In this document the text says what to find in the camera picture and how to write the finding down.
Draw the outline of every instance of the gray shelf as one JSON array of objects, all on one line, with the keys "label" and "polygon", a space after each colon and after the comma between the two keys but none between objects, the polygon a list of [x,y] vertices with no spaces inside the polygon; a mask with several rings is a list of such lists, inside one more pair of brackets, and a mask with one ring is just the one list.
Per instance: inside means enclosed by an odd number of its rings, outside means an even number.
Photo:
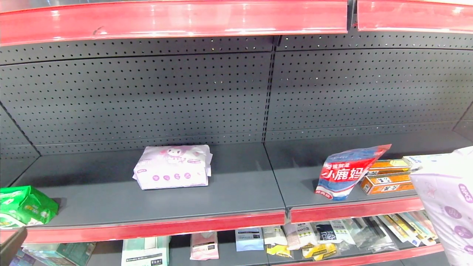
[{"label": "gray shelf", "polygon": [[203,187],[142,191],[132,179],[140,151],[40,157],[14,183],[60,201],[47,227],[93,226],[284,210],[261,143],[211,146],[212,177]]},{"label": "gray shelf", "polygon": [[36,159],[0,159],[0,187],[10,186]]},{"label": "gray shelf", "polygon": [[[190,260],[191,235],[178,235],[169,243],[169,266],[266,266],[268,258],[265,251],[237,252],[235,232],[218,232],[219,259],[206,261]],[[87,266],[118,266],[122,257],[123,241],[97,243]]]},{"label": "gray shelf", "polygon": [[392,144],[384,158],[395,159],[404,155],[452,152],[471,146],[472,143],[453,131],[365,135],[265,143],[268,156],[278,181],[286,207],[341,204],[364,200],[392,199],[415,195],[415,191],[402,191],[379,195],[366,195],[355,186],[343,202],[334,202],[314,194],[322,165],[327,156],[356,148]]}]

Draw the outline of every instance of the plastic wrapping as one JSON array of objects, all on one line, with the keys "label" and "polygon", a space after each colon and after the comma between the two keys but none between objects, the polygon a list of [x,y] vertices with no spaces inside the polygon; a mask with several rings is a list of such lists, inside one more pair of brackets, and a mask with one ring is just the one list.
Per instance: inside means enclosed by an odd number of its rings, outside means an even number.
[{"label": "plastic wrapping", "polygon": [[473,147],[423,161],[411,174],[416,192],[444,247],[448,262],[471,265],[473,258]]}]

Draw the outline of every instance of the purple and white bag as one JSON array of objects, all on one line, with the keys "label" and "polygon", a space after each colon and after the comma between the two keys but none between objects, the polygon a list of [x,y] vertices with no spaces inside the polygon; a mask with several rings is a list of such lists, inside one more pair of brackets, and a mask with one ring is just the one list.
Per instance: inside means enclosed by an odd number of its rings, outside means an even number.
[{"label": "purple and white bag", "polygon": [[207,186],[211,160],[208,145],[146,147],[133,179],[143,190]]}]

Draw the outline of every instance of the pegboard back panel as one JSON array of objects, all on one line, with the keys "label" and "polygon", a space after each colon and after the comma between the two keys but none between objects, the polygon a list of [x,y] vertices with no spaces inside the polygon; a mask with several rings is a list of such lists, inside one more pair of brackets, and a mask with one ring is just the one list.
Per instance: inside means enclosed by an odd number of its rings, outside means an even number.
[{"label": "pegboard back panel", "polygon": [[0,47],[0,65],[146,55],[269,52],[273,36],[87,40]]},{"label": "pegboard back panel", "polygon": [[65,153],[86,153],[97,151],[122,151],[122,150],[142,150],[147,146],[164,145],[201,145],[201,144],[236,144],[242,142],[260,142],[263,137],[262,132],[254,133],[233,133],[202,135],[189,137],[159,138],[159,139],[139,139],[104,142],[83,142],[52,145],[37,145],[36,148],[42,155],[65,154]]},{"label": "pegboard back panel", "polygon": [[460,49],[473,50],[473,35],[424,32],[359,32],[348,34],[283,35],[277,51],[329,49]]},{"label": "pegboard back panel", "polygon": [[425,132],[427,134],[428,132],[432,131],[452,131],[455,124],[456,121],[446,121],[415,124],[383,124],[369,126],[269,131],[266,134],[266,140],[284,141],[411,132]]},{"label": "pegboard back panel", "polygon": [[37,156],[38,152],[0,106],[0,158],[19,159]]},{"label": "pegboard back panel", "polygon": [[473,98],[471,51],[277,52],[268,131],[457,121]]},{"label": "pegboard back panel", "polygon": [[34,145],[223,137],[263,131],[270,56],[226,53],[10,65],[0,67],[0,89],[6,109]]}]

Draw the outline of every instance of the light blue package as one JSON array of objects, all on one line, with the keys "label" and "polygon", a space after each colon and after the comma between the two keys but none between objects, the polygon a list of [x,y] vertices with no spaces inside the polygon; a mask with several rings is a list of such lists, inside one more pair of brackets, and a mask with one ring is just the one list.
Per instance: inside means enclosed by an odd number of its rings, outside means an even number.
[{"label": "light blue package", "polygon": [[235,230],[236,250],[264,250],[264,238],[261,228],[245,228]]}]

